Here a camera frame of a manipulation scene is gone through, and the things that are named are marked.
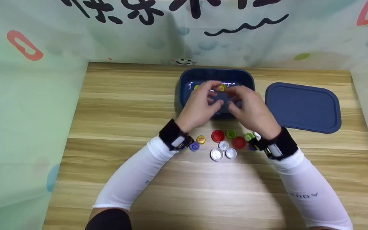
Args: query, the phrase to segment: white bottle cap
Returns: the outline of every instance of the white bottle cap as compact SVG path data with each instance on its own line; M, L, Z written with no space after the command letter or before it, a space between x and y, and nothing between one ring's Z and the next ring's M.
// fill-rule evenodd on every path
M225 156L228 159L234 159L236 157L236 150L233 148L229 148L225 151Z
M213 149L210 152L210 157L215 161L220 161L224 158L224 152L220 149Z
M226 151L228 148L229 148L229 143L226 142L226 141L221 141L219 144L218 144L218 147L223 150L223 151Z

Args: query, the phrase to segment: black chinese character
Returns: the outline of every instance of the black chinese character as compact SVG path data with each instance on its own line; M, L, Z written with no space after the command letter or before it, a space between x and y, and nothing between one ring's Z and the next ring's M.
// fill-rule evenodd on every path
M89 14L87 14L86 10L83 9L83 7L78 3L77 0L72 0L72 2L70 2L71 0L61 0L63 2L63 4L67 5L67 6L72 6L72 2L80 9L80 11L82 11L82 13L90 19Z
M121 4L127 9L133 10L127 15L129 19L135 19L139 16L140 22L145 25L152 25L154 23L154 14L158 16L163 16L164 12L158 9L152 8L156 4L155 0L139 0L137 4L130 4L128 0L121 0ZM147 20L140 14L140 10L144 10L147 13Z
M278 3L280 2L281 0L255 0L252 5L254 7L261 7L261 6L266 6L266 5L269 5L269 4L275 4L275 3Z
M98 0L98 3L96 2L96 0L83 1L83 3L85 4L85 6L97 10L96 19L102 23L106 22L106 18L103 12L114 10L113 6L110 3L104 3L103 0ZM123 24L123 21L117 17L108 16L108 19L116 24Z
M238 0L238 9L244 9L247 6L248 0Z
M255 0L252 5L254 7L266 6L269 4L275 4L280 2L281 0ZM238 9L245 9L247 6L248 0L238 0Z
M171 11L178 10L187 0L172 0L172 3L169 6ZM219 6L221 4L221 0L207 0L211 6ZM190 8L191 8L191 15L194 19L199 19L201 16L201 7L200 7L200 0L190 0Z

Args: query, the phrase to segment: wood grain surface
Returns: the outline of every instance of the wood grain surface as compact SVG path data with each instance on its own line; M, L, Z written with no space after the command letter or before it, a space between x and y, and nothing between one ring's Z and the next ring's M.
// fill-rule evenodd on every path
M84 229L91 206L113 172L175 118L176 87L189 67L90 63L73 118L44 229ZM346 207L354 229L368 230L368 130L350 73L245 68L256 90L282 81L331 90L342 127L334 134L289 129ZM206 143L176 154L131 208L134 229L305 229L282 182L260 152L213 162L215 129L247 130L236 121L196 128Z

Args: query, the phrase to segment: black wavy line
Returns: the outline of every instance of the black wavy line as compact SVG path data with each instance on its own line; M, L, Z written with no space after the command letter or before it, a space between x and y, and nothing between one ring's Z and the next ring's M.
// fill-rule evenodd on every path
M204 34L207 35L207 36L210 36L210 37L214 37L214 36L218 36L222 33L233 34L233 33L241 31L242 29L257 29L257 28L260 28L261 26L263 26L265 24L269 24L269 25L278 24L278 23L282 22L283 20L285 20L288 16L289 16L289 14L286 14L285 16L283 16L282 18L280 18L279 20L276 20L276 21L272 21L269 18L264 18L257 25L249 25L248 23L244 23L240 27L238 27L238 29L235 29L235 30L221 29L220 31L216 32L215 34L212 34L212 33L209 33L207 31L205 31Z

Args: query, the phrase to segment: red bottle cap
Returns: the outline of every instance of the red bottle cap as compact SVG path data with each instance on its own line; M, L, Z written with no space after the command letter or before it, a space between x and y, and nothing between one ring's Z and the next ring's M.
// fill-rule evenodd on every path
M214 130L211 134L211 138L213 141L215 141L216 143L220 143L221 141L224 140L225 138L225 134L224 131L222 130Z
M245 145L247 145L247 141L243 137L238 136L234 138L234 140L232 141L232 145L236 149L242 149L243 147L245 147Z

